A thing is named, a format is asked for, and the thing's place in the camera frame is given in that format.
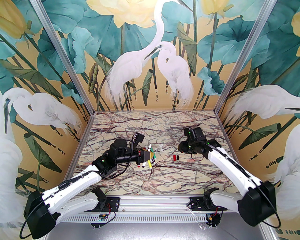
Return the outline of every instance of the painted mural wall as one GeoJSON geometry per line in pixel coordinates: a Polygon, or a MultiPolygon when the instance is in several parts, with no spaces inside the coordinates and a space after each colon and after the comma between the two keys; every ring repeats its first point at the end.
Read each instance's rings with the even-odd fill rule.
{"type": "MultiPolygon", "coordinates": [[[[300,1],[278,0],[219,116],[239,162],[275,186],[279,239],[300,239],[300,1]]],[[[272,224],[277,226],[276,217],[272,224]]]]}
{"type": "MultiPolygon", "coordinates": [[[[0,1],[0,239],[19,239],[31,191],[59,184],[88,111],[29,0],[0,1]]],[[[23,236],[29,233],[25,228],[23,236]]]]}
{"type": "Polygon", "coordinates": [[[94,108],[120,111],[213,109],[264,0],[42,2],[94,108]]]}

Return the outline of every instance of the marble surface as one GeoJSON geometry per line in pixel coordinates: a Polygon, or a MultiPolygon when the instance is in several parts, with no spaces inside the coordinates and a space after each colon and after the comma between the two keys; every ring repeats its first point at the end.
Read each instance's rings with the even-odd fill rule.
{"type": "MultiPolygon", "coordinates": [[[[139,132],[145,135],[139,146],[152,144],[156,165],[149,169],[148,165],[141,168],[131,162],[121,176],[96,184],[105,194],[202,194],[211,187],[237,192],[221,170],[202,155],[193,155],[192,159],[178,151],[178,144],[186,140],[183,129],[196,126],[208,135],[207,139],[216,139],[230,152],[213,111],[97,112],[74,174],[101,156],[114,139],[124,138],[129,143],[139,132]],[[173,155],[179,155],[179,161],[173,161],[173,155]]],[[[117,172],[123,169],[118,166],[117,172]]]]}

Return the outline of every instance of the metal grating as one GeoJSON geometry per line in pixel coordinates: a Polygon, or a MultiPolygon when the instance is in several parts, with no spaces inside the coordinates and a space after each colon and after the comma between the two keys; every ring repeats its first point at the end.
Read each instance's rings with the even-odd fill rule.
{"type": "MultiPolygon", "coordinates": [[[[63,223],[105,223],[99,221],[99,213],[78,214],[63,220],[63,223]]],[[[205,213],[195,214],[117,214],[112,223],[204,223],[207,222],[205,213]]]]}

